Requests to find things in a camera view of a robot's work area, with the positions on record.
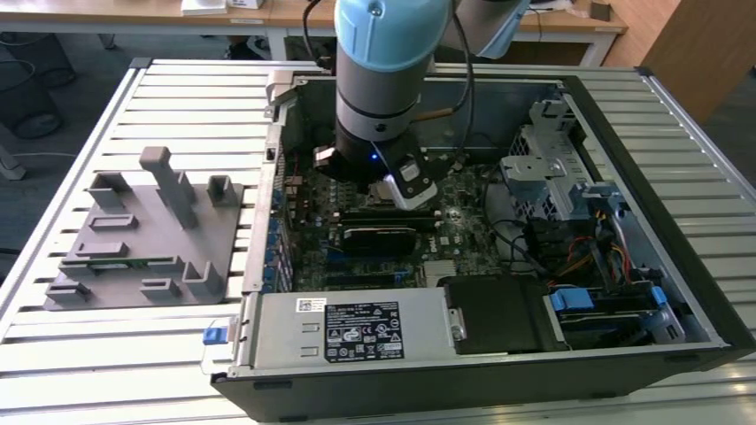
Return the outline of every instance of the light blue robot arm segment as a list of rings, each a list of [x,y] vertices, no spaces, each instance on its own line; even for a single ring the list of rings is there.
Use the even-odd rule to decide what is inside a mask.
[[[520,21],[522,20],[522,16],[528,11],[529,5],[530,0],[520,0],[520,3],[514,7],[513,13],[510,13],[506,17],[506,20],[500,26],[496,35],[493,36],[485,47],[481,49],[477,56],[490,59],[496,59],[504,56],[506,50],[509,49],[509,45],[512,44],[512,39],[514,37],[514,33],[517,32]]]
[[[450,18],[450,0],[337,0],[336,38],[352,60],[393,73],[436,49]]]

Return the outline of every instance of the barcode sticker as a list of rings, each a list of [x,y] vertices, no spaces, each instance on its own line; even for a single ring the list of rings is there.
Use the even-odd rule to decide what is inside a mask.
[[[328,298],[297,298],[297,313],[321,313],[326,310]]]

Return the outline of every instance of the sticker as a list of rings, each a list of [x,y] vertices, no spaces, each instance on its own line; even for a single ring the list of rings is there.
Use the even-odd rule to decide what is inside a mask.
[[[397,302],[325,305],[325,324],[329,363],[404,359]]]
[[[297,298],[296,299],[296,312],[297,313],[321,313],[326,310],[328,298]]]
[[[262,25],[261,19],[232,19],[232,24]]]

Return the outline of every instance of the aluminum slatted table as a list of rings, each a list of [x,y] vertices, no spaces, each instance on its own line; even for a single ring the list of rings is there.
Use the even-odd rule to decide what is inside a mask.
[[[148,68],[129,69],[0,289],[0,424],[253,423],[209,385],[200,365],[201,330],[240,309],[270,127],[265,85],[276,69],[313,70],[285,62],[180,60],[154,60]],[[581,78],[740,317],[756,328],[756,192],[656,79],[614,68],[478,69],[573,73]],[[438,66],[437,71],[458,73],[462,68]],[[225,302],[46,312],[46,286],[92,205],[84,188],[97,171],[121,171],[129,184],[150,183],[137,161],[149,145],[170,149],[170,164],[186,171],[192,182],[228,174],[244,185]],[[606,177],[605,161],[592,147],[588,144]],[[230,353],[212,358],[222,366]],[[624,398],[413,413],[348,423],[754,423],[754,360],[750,355],[708,372],[673,376]]]

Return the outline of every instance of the power supply label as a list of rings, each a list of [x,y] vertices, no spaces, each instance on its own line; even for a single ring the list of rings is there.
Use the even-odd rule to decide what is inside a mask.
[[[404,359],[397,302],[329,304],[325,324],[329,363]]]

